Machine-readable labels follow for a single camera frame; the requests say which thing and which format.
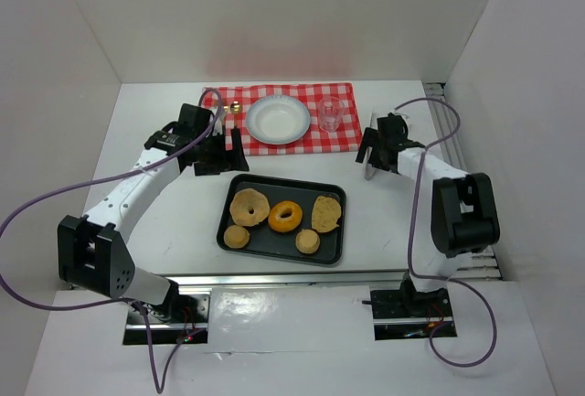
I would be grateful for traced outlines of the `metal tongs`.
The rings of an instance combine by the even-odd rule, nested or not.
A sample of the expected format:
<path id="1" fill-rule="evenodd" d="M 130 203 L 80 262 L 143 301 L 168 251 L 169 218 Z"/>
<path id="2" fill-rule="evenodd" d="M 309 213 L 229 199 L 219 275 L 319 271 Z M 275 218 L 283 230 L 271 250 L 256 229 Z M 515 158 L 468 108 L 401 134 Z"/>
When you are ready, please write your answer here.
<path id="1" fill-rule="evenodd" d="M 370 120 L 369 120 L 369 127 L 370 128 L 372 128 L 372 129 L 378 128 L 377 117 L 378 117 L 378 114 L 374 110 L 372 110 L 371 114 L 370 114 Z M 367 149 L 366 161 L 364 164 L 364 179 L 367 181 L 371 180 L 377 172 L 377 170 L 368 162 L 368 159 L 371 155 L 371 151 L 372 151 L 371 148 Z"/>

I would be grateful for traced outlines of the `small round bun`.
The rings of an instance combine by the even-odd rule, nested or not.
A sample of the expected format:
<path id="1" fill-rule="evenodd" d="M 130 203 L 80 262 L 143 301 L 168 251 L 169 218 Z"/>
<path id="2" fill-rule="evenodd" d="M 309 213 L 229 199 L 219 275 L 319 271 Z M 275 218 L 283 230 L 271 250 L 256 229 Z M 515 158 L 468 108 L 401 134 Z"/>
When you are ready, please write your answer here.
<path id="1" fill-rule="evenodd" d="M 296 248 L 302 254 L 316 253 L 320 243 L 320 236 L 314 230 L 301 230 L 295 238 Z"/>
<path id="2" fill-rule="evenodd" d="M 223 240 L 230 249 L 241 249 L 249 243 L 250 233 L 240 225 L 230 225 L 224 231 Z"/>

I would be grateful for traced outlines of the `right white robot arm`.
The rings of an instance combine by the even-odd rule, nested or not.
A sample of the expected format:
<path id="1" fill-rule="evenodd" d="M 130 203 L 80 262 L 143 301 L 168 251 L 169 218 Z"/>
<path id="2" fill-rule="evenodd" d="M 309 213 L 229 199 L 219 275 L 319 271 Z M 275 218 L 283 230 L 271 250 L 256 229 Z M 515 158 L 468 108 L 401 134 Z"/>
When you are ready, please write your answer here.
<path id="1" fill-rule="evenodd" d="M 413 181 L 407 240 L 408 270 L 398 305 L 408 316 L 442 310 L 446 282 L 474 253 L 495 244 L 500 226 L 490 177 L 449 165 L 409 137 L 395 112 L 364 131 L 356 160 Z"/>

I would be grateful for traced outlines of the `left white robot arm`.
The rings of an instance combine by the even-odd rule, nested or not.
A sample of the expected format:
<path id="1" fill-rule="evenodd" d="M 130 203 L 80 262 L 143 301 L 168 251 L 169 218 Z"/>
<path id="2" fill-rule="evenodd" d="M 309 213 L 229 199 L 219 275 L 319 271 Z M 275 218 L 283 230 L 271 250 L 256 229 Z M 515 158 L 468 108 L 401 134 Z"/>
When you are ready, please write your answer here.
<path id="1" fill-rule="evenodd" d="M 240 129 L 226 130 L 211 110 L 183 104 L 177 121 L 147 139 L 130 177 L 82 216 L 60 222 L 60 279 L 111 299 L 136 300 L 163 322 L 197 307 L 177 282 L 139 268 L 127 248 L 143 214 L 188 167 L 198 176 L 248 170 Z"/>

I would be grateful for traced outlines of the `speckled bread slice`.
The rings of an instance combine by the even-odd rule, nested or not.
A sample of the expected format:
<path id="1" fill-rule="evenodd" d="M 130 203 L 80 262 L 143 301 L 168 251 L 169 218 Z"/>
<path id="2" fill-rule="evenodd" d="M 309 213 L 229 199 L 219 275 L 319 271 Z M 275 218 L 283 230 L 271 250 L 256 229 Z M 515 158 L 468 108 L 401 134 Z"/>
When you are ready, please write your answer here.
<path id="1" fill-rule="evenodd" d="M 341 217 L 342 207 L 335 198 L 318 196 L 312 210 L 312 229 L 318 233 L 333 231 Z"/>

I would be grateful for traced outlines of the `pale bagel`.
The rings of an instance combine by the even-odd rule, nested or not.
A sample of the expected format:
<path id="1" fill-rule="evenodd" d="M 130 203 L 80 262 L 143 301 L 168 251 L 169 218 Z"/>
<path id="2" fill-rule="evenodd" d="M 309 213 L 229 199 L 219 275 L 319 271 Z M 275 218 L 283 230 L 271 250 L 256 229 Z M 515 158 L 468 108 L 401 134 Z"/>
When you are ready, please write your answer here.
<path id="1" fill-rule="evenodd" d="M 270 214 L 270 203 L 265 195 L 253 188 L 237 192 L 229 206 L 233 222 L 241 227 L 255 227 Z"/>

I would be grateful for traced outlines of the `red checkered cloth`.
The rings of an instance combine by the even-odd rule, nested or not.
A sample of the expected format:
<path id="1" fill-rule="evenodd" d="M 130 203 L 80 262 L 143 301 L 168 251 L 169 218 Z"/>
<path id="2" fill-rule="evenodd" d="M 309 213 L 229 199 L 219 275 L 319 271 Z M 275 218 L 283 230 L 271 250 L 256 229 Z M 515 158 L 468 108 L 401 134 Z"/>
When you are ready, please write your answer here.
<path id="1" fill-rule="evenodd" d="M 294 155 L 354 152 L 362 139 L 353 86 L 349 82 L 315 84 L 262 84 L 250 86 L 220 87 L 219 92 L 226 105 L 238 102 L 241 112 L 229 114 L 225 127 L 241 130 L 244 153 L 255 155 Z M 276 145 L 254 138 L 245 124 L 251 107 L 261 98 L 271 95 L 286 95 L 300 101 L 311 115 L 311 124 L 306 134 L 290 144 Z M 339 127 L 328 133 L 318 126 L 317 103 L 324 98 L 337 98 L 344 106 Z"/>

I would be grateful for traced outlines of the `clear drinking glass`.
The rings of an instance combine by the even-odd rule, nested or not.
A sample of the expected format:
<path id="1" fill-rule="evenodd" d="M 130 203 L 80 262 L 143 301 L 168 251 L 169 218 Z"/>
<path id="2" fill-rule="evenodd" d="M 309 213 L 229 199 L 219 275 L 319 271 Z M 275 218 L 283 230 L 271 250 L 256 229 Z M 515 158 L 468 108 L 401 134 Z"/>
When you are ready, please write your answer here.
<path id="1" fill-rule="evenodd" d="M 316 104 L 317 122 L 321 130 L 331 133 L 337 130 L 343 120 L 345 106 L 336 97 L 323 97 Z"/>

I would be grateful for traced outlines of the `white plate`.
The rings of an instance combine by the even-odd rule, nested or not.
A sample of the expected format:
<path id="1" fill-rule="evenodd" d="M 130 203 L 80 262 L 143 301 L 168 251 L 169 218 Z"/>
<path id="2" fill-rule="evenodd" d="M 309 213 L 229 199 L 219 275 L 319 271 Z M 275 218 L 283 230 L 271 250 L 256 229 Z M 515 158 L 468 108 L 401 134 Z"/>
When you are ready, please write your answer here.
<path id="1" fill-rule="evenodd" d="M 311 115 L 298 99 L 273 94 L 251 105 L 246 111 L 244 125 L 250 136 L 261 143 L 290 144 L 307 133 Z"/>

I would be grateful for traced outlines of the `orange glazed donut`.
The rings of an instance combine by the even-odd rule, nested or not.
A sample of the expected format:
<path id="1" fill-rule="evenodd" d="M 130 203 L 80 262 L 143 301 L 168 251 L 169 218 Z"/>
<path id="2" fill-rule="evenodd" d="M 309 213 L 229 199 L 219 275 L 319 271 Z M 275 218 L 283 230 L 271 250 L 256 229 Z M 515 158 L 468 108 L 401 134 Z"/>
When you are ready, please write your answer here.
<path id="1" fill-rule="evenodd" d="M 268 217 L 269 227 L 279 233 L 288 233 L 295 230 L 302 222 L 303 210 L 290 200 L 276 204 Z"/>

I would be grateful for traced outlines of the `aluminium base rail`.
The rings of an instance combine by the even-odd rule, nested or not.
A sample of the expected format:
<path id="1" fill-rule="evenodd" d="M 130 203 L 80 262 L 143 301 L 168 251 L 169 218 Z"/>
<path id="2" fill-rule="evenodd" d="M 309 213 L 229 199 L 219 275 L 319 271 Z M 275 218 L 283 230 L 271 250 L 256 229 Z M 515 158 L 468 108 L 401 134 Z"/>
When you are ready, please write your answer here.
<path id="1" fill-rule="evenodd" d="M 422 339 L 435 330 L 436 337 L 457 335 L 451 300 L 445 290 L 431 294 L 415 310 L 406 306 L 407 288 L 401 285 L 400 271 L 268 273 L 235 275 L 175 276 L 181 292 L 194 297 L 198 309 L 181 312 L 178 319 L 161 322 L 149 315 L 153 342 L 173 345 L 182 339 L 187 345 L 202 345 L 208 340 L 211 306 L 218 303 L 213 297 L 217 287 L 260 289 L 294 288 L 302 286 L 359 286 L 369 293 L 364 299 L 366 310 L 373 316 L 375 340 Z"/>

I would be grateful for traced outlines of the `aluminium side rail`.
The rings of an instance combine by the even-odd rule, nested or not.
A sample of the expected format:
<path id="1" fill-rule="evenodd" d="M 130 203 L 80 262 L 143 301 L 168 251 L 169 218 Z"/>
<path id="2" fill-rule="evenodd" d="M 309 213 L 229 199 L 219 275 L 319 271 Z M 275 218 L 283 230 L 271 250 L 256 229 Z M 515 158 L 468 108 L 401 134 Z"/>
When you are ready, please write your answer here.
<path id="1" fill-rule="evenodd" d="M 442 138 L 449 134 L 456 125 L 456 118 L 452 112 L 432 101 L 428 103 L 431 118 L 435 132 L 438 137 Z M 447 140 L 441 142 L 438 146 L 432 149 L 433 153 L 436 149 L 441 149 L 443 160 L 453 167 L 462 170 L 467 169 L 464 163 L 463 152 L 457 134 L 454 134 Z M 452 274 L 452 278 L 462 279 L 492 279 L 501 278 L 497 259 L 492 245 L 488 245 L 480 252 L 466 253 L 456 258 L 446 260 L 447 267 L 441 270 L 441 275 L 446 276 L 448 273 Z"/>

